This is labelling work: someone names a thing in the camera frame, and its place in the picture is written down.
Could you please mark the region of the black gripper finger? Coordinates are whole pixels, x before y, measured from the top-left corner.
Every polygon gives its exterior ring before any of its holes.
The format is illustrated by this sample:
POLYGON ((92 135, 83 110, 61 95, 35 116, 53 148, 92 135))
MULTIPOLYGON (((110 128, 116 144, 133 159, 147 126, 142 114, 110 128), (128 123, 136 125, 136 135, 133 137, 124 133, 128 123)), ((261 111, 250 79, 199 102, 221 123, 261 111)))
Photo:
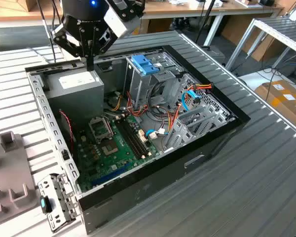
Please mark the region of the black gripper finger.
POLYGON ((61 24, 52 32, 52 38, 58 46, 71 54, 73 57, 80 57, 86 70, 90 71, 90 48, 85 37, 85 30, 82 26, 61 24), (78 41, 78 45, 69 41, 67 34, 78 41))
POLYGON ((108 25, 94 27, 90 53, 90 71, 94 70, 94 58, 104 54, 116 40, 116 34, 108 25))

